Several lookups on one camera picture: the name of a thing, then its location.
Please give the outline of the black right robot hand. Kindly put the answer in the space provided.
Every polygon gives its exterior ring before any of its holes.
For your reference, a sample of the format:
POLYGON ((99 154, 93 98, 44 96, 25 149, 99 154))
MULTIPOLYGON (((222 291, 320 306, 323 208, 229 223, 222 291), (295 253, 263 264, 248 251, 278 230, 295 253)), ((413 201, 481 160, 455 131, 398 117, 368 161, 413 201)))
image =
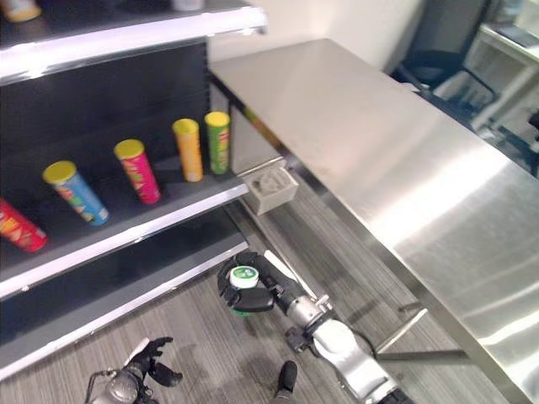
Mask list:
POLYGON ((228 259, 217 274, 219 296, 234 311, 258 313, 278 306, 287 313, 307 292, 263 255, 246 251, 228 259))

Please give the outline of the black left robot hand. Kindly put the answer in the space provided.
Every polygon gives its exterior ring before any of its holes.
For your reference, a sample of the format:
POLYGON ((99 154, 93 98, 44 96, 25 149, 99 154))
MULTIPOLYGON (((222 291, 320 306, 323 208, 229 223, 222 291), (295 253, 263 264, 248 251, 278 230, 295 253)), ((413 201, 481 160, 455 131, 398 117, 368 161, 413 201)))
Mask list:
POLYGON ((148 341, 144 347, 136 352, 124 366, 136 375, 141 381, 149 375, 159 385, 175 387, 183 379, 183 374, 171 370, 158 359, 163 355, 162 348, 173 341, 172 337, 161 337, 148 341))

